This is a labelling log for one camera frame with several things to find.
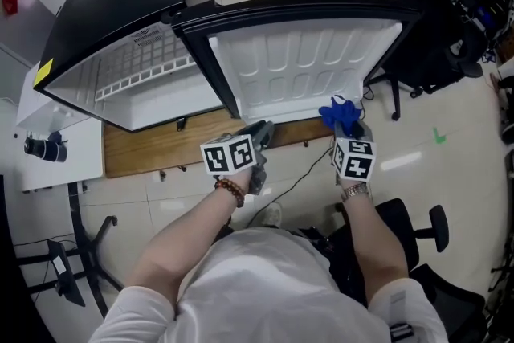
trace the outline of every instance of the black fridge frame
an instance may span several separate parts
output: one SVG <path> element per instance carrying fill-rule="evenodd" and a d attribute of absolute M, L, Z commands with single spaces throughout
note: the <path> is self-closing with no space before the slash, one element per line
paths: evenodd
<path fill-rule="evenodd" d="M 209 36 L 268 23 L 322 18 L 380 18 L 402 22 L 402 32 L 365 77 L 366 84 L 421 16 L 422 9 L 416 0 L 250 0 L 227 6 L 204 2 L 174 16 L 164 13 L 161 21 L 172 26 L 230 115 L 239 119 L 234 94 L 210 47 Z"/>

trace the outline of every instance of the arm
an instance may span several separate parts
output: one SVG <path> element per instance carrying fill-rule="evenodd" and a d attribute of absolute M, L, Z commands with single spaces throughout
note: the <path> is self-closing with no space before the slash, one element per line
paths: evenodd
<path fill-rule="evenodd" d="M 251 169 L 246 169 L 230 179 L 246 193 L 250 177 Z M 220 188 L 208 194 L 150 241 L 127 286 L 143 286 L 159 292 L 175 308 L 180 283 L 207 253 L 236 206 L 237 201 L 228 190 Z"/>
<path fill-rule="evenodd" d="M 341 180 L 346 189 L 356 182 Z M 353 248 L 365 282 L 366 299 L 371 299 L 383 286 L 408 278 L 409 271 L 403 247 L 382 221 L 368 194 L 352 196 L 345 202 L 352 227 Z"/>

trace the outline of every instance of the chair wheel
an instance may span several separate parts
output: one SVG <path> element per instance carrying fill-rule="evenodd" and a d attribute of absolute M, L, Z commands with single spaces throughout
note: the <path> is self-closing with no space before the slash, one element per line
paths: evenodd
<path fill-rule="evenodd" d="M 412 97 L 413 99 L 415 99 L 416 97 L 419 97 L 423 94 L 423 89 L 421 88 L 415 88 L 411 93 L 410 93 L 410 97 Z"/>

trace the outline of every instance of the door shelf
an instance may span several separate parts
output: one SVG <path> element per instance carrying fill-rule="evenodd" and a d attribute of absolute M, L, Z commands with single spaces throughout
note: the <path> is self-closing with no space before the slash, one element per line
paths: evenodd
<path fill-rule="evenodd" d="M 102 56 L 96 102 L 196 64 L 172 30 L 156 34 L 151 41 L 133 41 L 134 44 L 125 44 Z"/>

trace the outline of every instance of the sneaker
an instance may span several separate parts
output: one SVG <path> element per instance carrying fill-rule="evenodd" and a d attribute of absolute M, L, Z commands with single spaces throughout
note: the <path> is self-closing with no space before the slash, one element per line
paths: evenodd
<path fill-rule="evenodd" d="M 259 226 L 280 227 L 280 224 L 282 224 L 282 206 L 279 203 L 273 202 L 263 212 Z"/>

